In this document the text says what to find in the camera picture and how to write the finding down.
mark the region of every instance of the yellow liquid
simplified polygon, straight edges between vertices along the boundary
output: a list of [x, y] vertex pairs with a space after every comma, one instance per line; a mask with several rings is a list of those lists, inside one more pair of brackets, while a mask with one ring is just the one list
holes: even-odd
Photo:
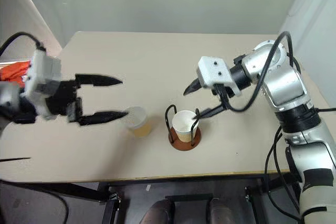
[[141, 126], [140, 128], [137, 128], [135, 130], [132, 130], [134, 135], [137, 137], [144, 137], [147, 136], [150, 132], [151, 132], [151, 125], [149, 124], [149, 122], [146, 122], [143, 126]]

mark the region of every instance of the black wire handle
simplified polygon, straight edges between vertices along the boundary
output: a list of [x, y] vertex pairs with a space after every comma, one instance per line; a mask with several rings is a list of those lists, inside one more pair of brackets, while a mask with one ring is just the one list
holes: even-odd
[[198, 123], [198, 121], [200, 120], [200, 117], [199, 117], [199, 110], [196, 109], [195, 111], [196, 113], [196, 121], [193, 123], [193, 125], [191, 126], [191, 131], [190, 131], [190, 135], [191, 135], [191, 146], [194, 146], [195, 143], [194, 143], [194, 134], [193, 134], [193, 130], [194, 130], [194, 127], [195, 125]]
[[174, 139], [173, 139], [173, 135], [170, 131], [170, 126], [169, 126], [169, 121], [168, 121], [168, 111], [174, 107], [174, 112], [175, 114], [177, 113], [177, 109], [176, 109], [176, 106], [175, 104], [172, 104], [170, 105], [167, 109], [166, 109], [166, 113], [164, 114], [164, 118], [166, 119], [166, 125], [167, 125], [167, 129], [168, 129], [168, 132], [169, 132], [169, 142], [171, 142], [172, 144], [174, 143]]

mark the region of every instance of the plastic cup with yellow liquid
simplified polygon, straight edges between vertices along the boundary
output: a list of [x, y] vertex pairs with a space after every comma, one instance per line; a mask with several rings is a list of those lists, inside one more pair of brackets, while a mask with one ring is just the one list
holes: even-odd
[[148, 122], [146, 111], [140, 106], [131, 106], [126, 109], [128, 115], [121, 121], [133, 132], [136, 137], [147, 136], [151, 132], [151, 125]]

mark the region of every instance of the clear plastic cup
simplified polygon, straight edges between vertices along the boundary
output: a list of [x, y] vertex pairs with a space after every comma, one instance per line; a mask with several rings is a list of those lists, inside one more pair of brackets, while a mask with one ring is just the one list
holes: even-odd
[[140, 106], [131, 106], [126, 111], [128, 115], [121, 119], [125, 126], [137, 137], [147, 136], [151, 132], [151, 125], [145, 109]]
[[[191, 142], [191, 126], [193, 126], [194, 122], [196, 121], [193, 119], [196, 114], [193, 111], [189, 110], [182, 110], [177, 112], [172, 120], [173, 128], [178, 136], [178, 138], [184, 142], [188, 143]], [[194, 126], [193, 129], [193, 136], [195, 137], [195, 133], [197, 130], [198, 122]]]

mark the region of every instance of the white wall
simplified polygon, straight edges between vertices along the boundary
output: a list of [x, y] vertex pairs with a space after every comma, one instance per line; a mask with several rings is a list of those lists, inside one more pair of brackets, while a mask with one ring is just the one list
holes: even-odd
[[335, 107], [336, 0], [295, 0], [281, 30], [292, 33], [296, 57]]
[[33, 0], [64, 46], [74, 32], [276, 34], [293, 0]]
[[[18, 31], [35, 35], [45, 44], [49, 55], [57, 56], [62, 49], [32, 0], [0, 0], [0, 45]], [[3, 53], [0, 62], [28, 59], [34, 49], [35, 44], [29, 38], [18, 38]]]

